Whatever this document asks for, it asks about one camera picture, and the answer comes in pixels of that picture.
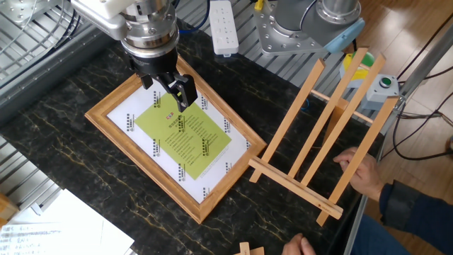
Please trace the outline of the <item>person's left hand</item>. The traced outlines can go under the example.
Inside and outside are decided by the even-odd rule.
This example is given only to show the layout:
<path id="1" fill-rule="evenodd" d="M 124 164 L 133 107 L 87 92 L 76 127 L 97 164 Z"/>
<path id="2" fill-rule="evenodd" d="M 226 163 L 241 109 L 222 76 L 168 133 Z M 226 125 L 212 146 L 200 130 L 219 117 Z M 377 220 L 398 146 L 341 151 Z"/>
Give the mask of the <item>person's left hand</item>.
<path id="1" fill-rule="evenodd" d="M 316 252 L 308 239 L 299 233 L 284 245 L 282 255 L 316 255 Z"/>

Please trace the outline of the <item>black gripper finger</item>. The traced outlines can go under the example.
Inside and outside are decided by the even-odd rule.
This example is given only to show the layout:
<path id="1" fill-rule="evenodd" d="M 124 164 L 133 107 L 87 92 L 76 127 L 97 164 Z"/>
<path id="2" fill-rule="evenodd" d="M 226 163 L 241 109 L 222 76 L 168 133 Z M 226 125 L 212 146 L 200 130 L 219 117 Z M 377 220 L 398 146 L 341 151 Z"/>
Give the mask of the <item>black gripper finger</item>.
<path id="1" fill-rule="evenodd" d="M 197 99 L 197 90 L 192 76 L 179 72 L 166 72 L 154 76 L 166 92 L 177 101 L 178 110 L 182 113 Z"/>
<path id="2" fill-rule="evenodd" d="M 139 73 L 139 78 L 142 81 L 144 89 L 149 89 L 153 85 L 153 79 L 149 74 Z"/>

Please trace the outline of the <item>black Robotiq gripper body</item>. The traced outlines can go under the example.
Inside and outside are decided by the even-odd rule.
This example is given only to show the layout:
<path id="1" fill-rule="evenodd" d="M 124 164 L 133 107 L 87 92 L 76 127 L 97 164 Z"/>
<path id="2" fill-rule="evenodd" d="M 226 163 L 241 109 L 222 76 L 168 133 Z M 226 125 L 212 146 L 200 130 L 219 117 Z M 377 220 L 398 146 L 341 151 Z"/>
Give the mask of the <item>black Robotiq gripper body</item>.
<path id="1" fill-rule="evenodd" d="M 127 48 L 124 48 L 124 50 L 125 56 L 123 59 L 133 72 L 157 75 L 172 74 L 177 71 L 178 51 L 176 47 L 158 57 L 140 57 Z"/>

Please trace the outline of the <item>person's right hand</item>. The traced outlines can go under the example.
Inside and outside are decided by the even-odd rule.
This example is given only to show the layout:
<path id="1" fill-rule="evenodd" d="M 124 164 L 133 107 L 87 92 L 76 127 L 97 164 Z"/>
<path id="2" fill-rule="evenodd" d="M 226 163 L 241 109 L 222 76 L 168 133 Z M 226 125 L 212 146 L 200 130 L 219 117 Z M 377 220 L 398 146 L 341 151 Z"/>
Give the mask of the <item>person's right hand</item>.
<path id="1" fill-rule="evenodd" d="M 343 171 L 345 171 L 355 156 L 357 147 L 351 147 L 344 150 L 338 156 L 333 158 L 335 163 L 339 163 Z M 379 201 L 384 183 L 379 177 L 377 171 L 377 160 L 366 154 L 356 172 L 350 179 L 351 186 L 359 193 L 374 201 Z"/>

